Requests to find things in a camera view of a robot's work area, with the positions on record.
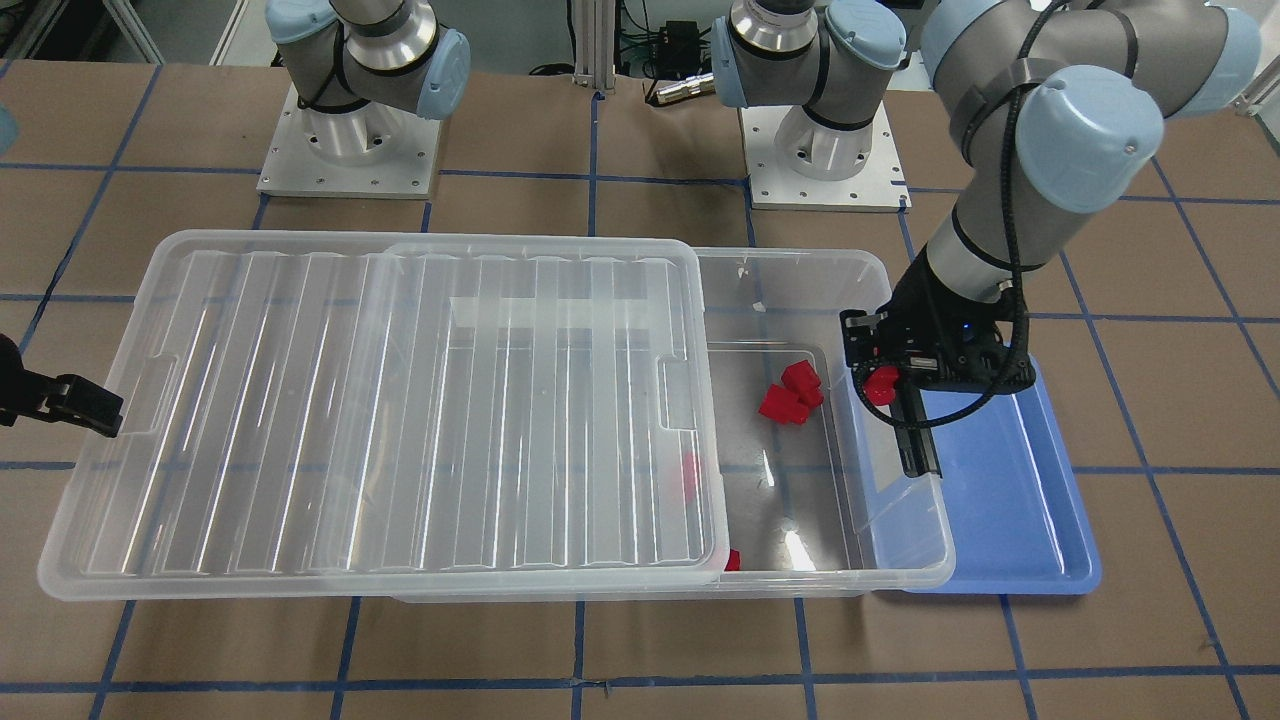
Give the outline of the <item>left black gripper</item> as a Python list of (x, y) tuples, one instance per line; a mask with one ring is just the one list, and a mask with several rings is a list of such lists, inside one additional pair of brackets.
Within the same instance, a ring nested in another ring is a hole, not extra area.
[(911, 355), (928, 350), (942, 334), (961, 328), (993, 328), (1011, 320), (1011, 300), (998, 290), (991, 304), (952, 292), (918, 256), (878, 313), (847, 309), (840, 313), (845, 364), (851, 373), (873, 372), (884, 360), (908, 370)]

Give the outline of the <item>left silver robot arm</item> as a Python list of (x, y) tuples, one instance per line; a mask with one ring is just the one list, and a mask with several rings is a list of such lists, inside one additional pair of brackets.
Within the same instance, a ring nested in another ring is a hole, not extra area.
[[(790, 106), (850, 138), (906, 41), (878, 1), (736, 1), (710, 60), (726, 106)], [(1128, 191), (1170, 120), (1244, 90), (1260, 23), (1219, 1), (941, 1), (919, 51), (973, 176), (890, 301), (845, 316), (847, 364), (868, 393), (1012, 395), (1036, 379), (1027, 279)]]

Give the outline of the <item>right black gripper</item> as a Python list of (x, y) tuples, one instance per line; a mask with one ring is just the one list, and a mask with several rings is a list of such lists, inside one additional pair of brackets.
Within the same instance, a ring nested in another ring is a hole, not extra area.
[(1, 334), (1, 425), (19, 415), (45, 423), (65, 423), (116, 438), (123, 423), (123, 398), (76, 374), (41, 375), (26, 370), (18, 346)]

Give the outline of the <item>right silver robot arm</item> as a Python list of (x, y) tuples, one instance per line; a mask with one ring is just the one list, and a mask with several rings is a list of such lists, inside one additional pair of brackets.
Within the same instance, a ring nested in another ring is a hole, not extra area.
[(428, 1), (269, 1), (291, 77), (259, 188), (273, 197), (425, 197), (442, 122), (471, 72)]

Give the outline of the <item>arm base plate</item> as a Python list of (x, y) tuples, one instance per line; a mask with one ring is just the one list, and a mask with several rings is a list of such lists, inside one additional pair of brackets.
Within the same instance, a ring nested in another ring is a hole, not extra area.
[(869, 126), (835, 131), (800, 106), (739, 110), (751, 205), (893, 213), (913, 205), (884, 104)]
[(369, 104), (303, 109), (291, 87), (256, 188), (271, 197), (429, 200), (444, 123)]

